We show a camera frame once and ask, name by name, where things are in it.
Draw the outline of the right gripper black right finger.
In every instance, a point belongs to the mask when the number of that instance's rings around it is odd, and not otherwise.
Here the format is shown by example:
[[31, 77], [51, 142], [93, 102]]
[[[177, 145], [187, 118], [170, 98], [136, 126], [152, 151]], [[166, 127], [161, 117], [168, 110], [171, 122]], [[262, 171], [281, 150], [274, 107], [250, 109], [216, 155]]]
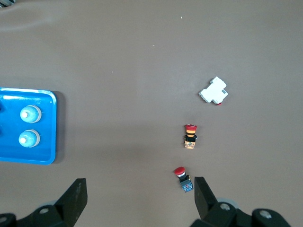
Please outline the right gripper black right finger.
[[200, 219], [191, 227], [291, 227], [274, 210], [260, 208], [248, 215], [231, 203], [219, 202], [204, 177], [195, 177], [195, 204]]

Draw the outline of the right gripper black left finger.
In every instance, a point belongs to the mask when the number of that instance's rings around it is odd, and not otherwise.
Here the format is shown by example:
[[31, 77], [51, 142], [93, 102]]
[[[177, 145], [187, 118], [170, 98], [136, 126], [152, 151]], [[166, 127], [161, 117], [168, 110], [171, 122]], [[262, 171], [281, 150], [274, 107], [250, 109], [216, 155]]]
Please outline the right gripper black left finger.
[[19, 220], [13, 213], [0, 214], [0, 227], [74, 227], [87, 202], [86, 179], [78, 178], [53, 205], [39, 207]]

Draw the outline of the blue plastic tray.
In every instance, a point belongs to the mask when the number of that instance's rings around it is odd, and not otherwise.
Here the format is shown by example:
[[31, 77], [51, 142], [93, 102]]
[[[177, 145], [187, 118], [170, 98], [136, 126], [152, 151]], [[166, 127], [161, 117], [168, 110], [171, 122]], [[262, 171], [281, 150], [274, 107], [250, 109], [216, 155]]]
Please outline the blue plastic tray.
[[[21, 120], [20, 111], [27, 105], [38, 106], [39, 122]], [[0, 87], [0, 161], [49, 165], [56, 156], [57, 99], [48, 90]], [[33, 148], [20, 145], [25, 130], [36, 130], [40, 143]]]

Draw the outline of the red push button black body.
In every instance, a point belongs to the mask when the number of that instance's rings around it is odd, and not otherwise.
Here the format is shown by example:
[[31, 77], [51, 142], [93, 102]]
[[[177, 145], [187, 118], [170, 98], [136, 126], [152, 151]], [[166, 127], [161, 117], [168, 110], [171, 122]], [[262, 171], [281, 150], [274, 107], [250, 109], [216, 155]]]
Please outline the red push button black body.
[[186, 169], [180, 166], [174, 170], [174, 174], [177, 176], [180, 186], [184, 192], [189, 192], [194, 189], [191, 178], [186, 174]]

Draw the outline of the blue bell wooden knob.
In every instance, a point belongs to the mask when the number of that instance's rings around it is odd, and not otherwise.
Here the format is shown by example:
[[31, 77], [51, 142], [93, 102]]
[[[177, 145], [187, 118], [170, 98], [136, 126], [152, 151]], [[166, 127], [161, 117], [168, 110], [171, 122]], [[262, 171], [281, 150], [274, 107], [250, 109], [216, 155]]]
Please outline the blue bell wooden knob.
[[36, 130], [25, 130], [18, 138], [21, 146], [33, 148], [40, 143], [40, 135]]
[[27, 123], [39, 122], [42, 117], [42, 112], [38, 106], [27, 105], [20, 111], [20, 118]]

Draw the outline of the orange emergency stop button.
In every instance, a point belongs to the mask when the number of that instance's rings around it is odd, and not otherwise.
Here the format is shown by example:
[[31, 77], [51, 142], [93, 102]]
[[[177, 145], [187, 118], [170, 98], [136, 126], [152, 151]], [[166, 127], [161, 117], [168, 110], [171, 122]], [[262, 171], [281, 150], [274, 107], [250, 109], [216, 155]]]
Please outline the orange emergency stop button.
[[186, 135], [184, 137], [184, 147], [187, 149], [194, 149], [196, 145], [196, 130], [197, 126], [193, 124], [185, 125]]

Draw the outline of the white circuit breaker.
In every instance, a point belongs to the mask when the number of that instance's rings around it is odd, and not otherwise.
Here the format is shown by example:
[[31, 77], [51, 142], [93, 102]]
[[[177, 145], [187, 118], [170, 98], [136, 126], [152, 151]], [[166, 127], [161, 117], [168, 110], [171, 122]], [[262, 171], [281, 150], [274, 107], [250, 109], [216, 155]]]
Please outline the white circuit breaker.
[[226, 83], [219, 77], [215, 77], [210, 81], [210, 84], [198, 94], [207, 103], [213, 102], [216, 105], [221, 105], [222, 101], [228, 96], [225, 91]]

